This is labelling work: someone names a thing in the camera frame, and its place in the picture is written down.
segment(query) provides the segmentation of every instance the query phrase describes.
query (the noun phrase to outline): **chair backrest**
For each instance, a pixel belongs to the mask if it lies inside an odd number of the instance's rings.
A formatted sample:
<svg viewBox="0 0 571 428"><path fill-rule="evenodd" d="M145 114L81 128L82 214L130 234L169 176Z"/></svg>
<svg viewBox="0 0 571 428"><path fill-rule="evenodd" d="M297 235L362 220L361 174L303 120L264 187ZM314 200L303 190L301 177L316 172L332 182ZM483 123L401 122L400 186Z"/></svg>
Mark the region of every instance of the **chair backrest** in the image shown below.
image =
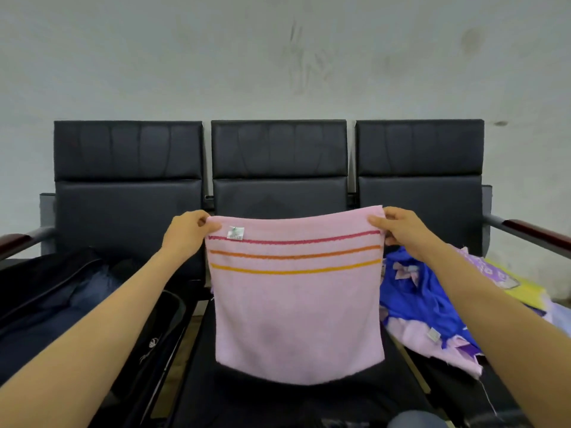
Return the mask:
<svg viewBox="0 0 571 428"><path fill-rule="evenodd" d="M201 122L55 122L57 250L146 261L203 199ZM203 279L201 250L180 269Z"/></svg>
<svg viewBox="0 0 571 428"><path fill-rule="evenodd" d="M358 121L361 207L414 210L454 246L482 252L483 120Z"/></svg>
<svg viewBox="0 0 571 428"><path fill-rule="evenodd" d="M212 122L217 215L279 219L347 210L345 120Z"/></svg>

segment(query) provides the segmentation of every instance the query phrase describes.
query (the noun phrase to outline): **red stripe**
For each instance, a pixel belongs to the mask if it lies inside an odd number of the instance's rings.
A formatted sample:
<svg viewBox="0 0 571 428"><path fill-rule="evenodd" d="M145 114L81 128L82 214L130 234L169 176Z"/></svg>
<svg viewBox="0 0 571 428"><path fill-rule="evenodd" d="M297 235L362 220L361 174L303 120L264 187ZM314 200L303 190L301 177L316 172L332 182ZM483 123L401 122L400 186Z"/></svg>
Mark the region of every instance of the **red stripe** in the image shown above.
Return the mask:
<svg viewBox="0 0 571 428"><path fill-rule="evenodd" d="M226 238L222 236L209 236L213 240L227 240L229 242L241 242L241 243L255 243L257 245L303 245L306 243L322 243L322 242L332 242L335 240L345 240L347 238L368 236L372 234L379 234L379 230L363 231L362 233L350 234L346 236L336 236L327 238L314 238L312 240L234 240L233 238Z"/></svg>

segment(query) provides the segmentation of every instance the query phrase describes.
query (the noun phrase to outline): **striped towel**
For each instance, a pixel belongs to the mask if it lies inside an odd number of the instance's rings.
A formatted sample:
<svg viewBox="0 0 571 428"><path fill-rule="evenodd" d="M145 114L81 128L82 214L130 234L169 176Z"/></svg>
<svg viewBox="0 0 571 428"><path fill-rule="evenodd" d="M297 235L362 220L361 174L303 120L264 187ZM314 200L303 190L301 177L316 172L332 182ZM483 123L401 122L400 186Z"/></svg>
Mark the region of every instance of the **striped towel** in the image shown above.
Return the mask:
<svg viewBox="0 0 571 428"><path fill-rule="evenodd" d="M384 359L379 286L384 235L368 207L300 219L213 216L206 239L216 360L266 380L313 385Z"/></svg>

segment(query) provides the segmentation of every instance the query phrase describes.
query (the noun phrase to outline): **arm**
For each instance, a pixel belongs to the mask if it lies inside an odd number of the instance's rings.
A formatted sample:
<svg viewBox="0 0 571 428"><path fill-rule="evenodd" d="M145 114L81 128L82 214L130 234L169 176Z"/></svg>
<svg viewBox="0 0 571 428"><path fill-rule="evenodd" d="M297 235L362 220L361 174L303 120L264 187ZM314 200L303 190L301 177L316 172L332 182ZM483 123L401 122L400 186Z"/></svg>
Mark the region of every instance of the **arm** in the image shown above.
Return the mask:
<svg viewBox="0 0 571 428"><path fill-rule="evenodd" d="M207 217L202 210L176 216L145 266L0 388L3 427L90 423L167 281L219 229Z"/></svg>
<svg viewBox="0 0 571 428"><path fill-rule="evenodd" d="M571 339L505 294L414 212L385 208L388 219L369 217L390 232L388 245L404 245L436 274L486 358L537 428L571 421Z"/></svg>

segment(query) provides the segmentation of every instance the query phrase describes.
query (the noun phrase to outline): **wall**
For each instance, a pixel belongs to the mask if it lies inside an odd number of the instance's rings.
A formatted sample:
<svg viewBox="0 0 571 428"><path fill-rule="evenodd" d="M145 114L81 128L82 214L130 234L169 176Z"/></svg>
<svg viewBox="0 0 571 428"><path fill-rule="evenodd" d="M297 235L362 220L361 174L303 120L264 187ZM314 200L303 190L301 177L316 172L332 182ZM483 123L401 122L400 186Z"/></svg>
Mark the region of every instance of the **wall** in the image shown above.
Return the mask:
<svg viewBox="0 0 571 428"><path fill-rule="evenodd" d="M209 139L211 119L480 117L493 211L571 235L570 12L571 0L0 0L0 234L39 223L55 119L203 120ZM570 293L567 259L496 231L490 256Z"/></svg>

